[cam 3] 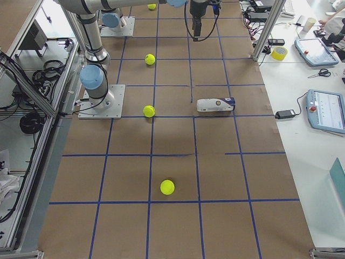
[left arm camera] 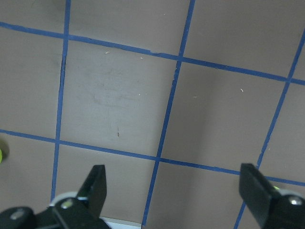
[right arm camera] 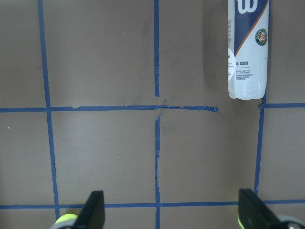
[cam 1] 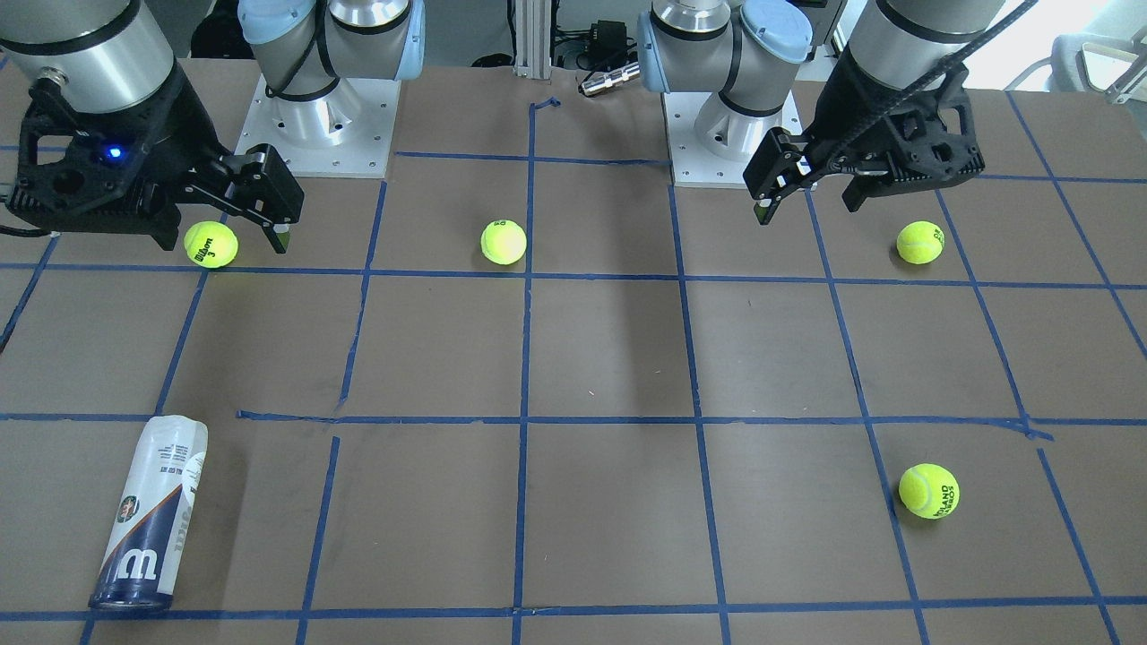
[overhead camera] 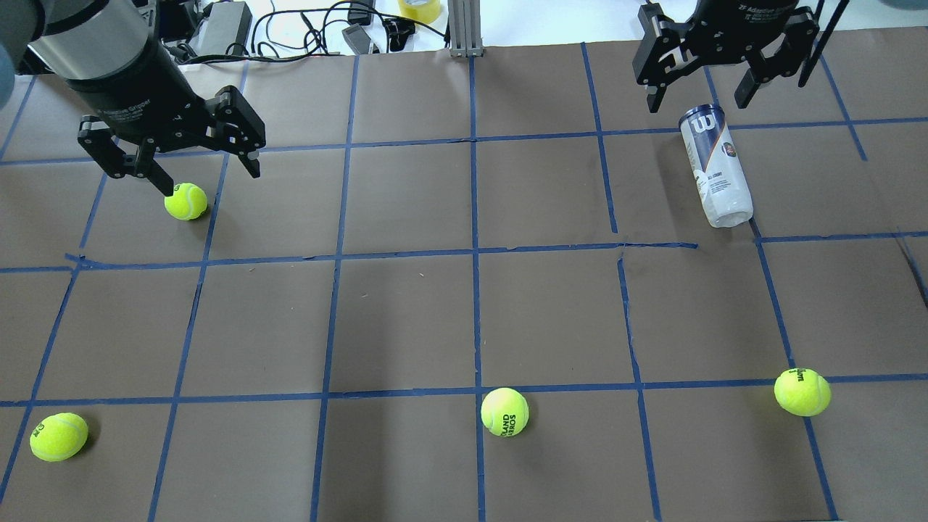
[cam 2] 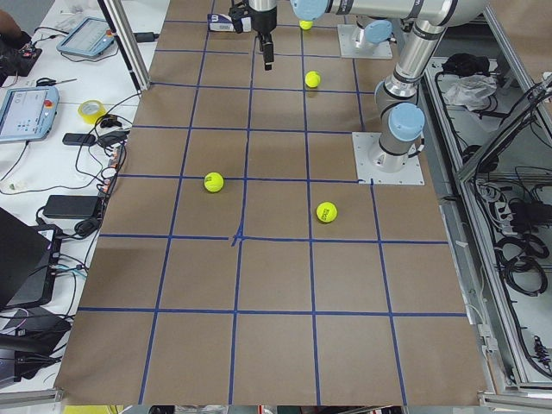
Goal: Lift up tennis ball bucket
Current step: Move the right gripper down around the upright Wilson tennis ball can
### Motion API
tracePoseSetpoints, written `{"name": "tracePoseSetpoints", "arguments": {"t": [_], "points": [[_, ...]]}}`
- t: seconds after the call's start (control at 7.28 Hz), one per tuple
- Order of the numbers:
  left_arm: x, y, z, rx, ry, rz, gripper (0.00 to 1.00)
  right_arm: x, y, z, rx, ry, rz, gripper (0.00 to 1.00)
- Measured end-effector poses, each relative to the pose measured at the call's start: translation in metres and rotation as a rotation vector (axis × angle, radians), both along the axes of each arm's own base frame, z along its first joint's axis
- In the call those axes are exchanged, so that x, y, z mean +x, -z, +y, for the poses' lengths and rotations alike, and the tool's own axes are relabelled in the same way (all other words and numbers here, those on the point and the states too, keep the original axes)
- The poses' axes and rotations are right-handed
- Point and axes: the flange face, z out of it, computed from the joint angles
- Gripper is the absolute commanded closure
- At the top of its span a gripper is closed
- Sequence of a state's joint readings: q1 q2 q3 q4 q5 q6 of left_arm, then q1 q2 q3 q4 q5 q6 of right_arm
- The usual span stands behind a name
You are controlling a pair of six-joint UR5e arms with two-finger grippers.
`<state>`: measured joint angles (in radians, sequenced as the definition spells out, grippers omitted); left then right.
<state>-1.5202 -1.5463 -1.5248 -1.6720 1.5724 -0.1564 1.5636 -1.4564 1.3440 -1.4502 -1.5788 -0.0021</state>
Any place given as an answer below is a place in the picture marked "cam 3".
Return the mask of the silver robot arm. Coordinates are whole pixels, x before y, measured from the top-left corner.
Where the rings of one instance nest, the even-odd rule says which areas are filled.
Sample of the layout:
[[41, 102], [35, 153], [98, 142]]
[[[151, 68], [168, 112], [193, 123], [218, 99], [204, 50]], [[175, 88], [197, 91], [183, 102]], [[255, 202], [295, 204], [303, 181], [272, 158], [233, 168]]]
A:
[[[113, 9], [124, 8], [129, 6], [139, 6], [147, 4], [169, 4], [175, 8], [184, 5], [187, 7], [187, 1], [58, 1], [62, 8], [66, 11], [74, 13], [77, 17], [78, 27], [81, 30], [81, 39], [85, 44], [85, 56], [89, 64], [92, 63], [109, 63], [108, 52], [103, 47], [100, 30], [98, 26], [97, 11], [112, 11]], [[206, 13], [206, 9], [211, 1], [189, 1], [190, 14], [192, 15], [192, 29], [194, 35], [190, 36], [194, 42], [206, 40], [210, 34], [199, 40], [202, 28], [202, 17]]]
[[103, 26], [115, 32], [121, 31], [127, 25], [121, 8], [101, 10], [101, 21]]

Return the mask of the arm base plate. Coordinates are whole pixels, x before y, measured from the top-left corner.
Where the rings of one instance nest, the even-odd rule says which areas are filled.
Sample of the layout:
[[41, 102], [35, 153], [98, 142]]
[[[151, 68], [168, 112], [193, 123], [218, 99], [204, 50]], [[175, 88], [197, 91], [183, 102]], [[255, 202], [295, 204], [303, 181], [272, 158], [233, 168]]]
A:
[[83, 98], [89, 99], [81, 103], [79, 119], [120, 119], [122, 116], [125, 85], [109, 85], [108, 93], [104, 100], [89, 98], [84, 90]]
[[134, 33], [135, 17], [122, 16], [116, 14], [104, 14], [102, 19], [100, 35], [103, 38], [131, 37]]

